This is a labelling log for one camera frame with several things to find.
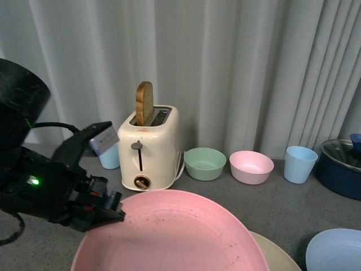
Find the white curtain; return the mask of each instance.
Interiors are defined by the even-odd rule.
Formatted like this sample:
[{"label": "white curtain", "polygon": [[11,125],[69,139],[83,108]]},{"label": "white curtain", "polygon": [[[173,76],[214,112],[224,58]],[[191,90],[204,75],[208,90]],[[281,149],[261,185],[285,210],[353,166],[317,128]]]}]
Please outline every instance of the white curtain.
[{"label": "white curtain", "polygon": [[[135,110],[142,81],[179,110],[182,147],[282,159],[361,133],[361,0],[0,0],[0,58],[52,97],[38,122],[84,128]],[[62,128],[27,142],[60,143]]]}]

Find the beige plate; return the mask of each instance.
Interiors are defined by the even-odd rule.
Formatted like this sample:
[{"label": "beige plate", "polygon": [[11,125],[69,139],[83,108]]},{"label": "beige plate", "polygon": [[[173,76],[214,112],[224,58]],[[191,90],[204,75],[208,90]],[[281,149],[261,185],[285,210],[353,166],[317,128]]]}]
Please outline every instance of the beige plate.
[{"label": "beige plate", "polygon": [[292,258],[275,243],[257,233],[252,231],[250,233],[262,250],[270,271],[302,271]]}]

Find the green led light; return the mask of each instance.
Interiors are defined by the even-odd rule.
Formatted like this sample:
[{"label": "green led light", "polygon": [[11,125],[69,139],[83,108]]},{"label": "green led light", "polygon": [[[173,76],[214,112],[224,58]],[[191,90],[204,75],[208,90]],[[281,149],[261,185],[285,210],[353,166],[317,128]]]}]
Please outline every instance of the green led light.
[{"label": "green led light", "polygon": [[28,119],[25,119],[25,121],[27,122],[28,126],[32,128],[32,124],[30,123],[30,121]]},{"label": "green led light", "polygon": [[39,185],[40,182],[39,182],[38,179],[32,179],[32,184],[33,184],[33,185]]}]

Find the toaster lever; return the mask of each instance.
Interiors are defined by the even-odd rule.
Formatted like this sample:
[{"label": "toaster lever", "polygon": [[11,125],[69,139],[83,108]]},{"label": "toaster lever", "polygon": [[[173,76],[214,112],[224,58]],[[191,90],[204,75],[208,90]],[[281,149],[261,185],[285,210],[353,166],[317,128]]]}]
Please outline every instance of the toaster lever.
[{"label": "toaster lever", "polygon": [[142,163],[142,152],[140,151],[141,148],[143,148],[143,144],[138,140],[137,142],[134,142],[130,147],[133,150],[138,150],[138,157],[139,157],[139,169],[140,171],[143,171],[143,163]]}]

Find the light blue cup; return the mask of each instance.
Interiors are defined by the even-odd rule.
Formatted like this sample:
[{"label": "light blue cup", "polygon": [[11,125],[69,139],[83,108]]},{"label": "light blue cup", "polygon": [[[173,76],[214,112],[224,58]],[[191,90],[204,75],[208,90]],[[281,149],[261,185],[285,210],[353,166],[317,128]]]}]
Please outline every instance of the light blue cup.
[{"label": "light blue cup", "polygon": [[304,183],[309,177],[318,155],[313,150],[301,146],[287,148],[284,177],[292,183]]},{"label": "light blue cup", "polygon": [[114,144],[105,153],[99,155],[103,168],[114,169],[120,166],[118,144]]}]

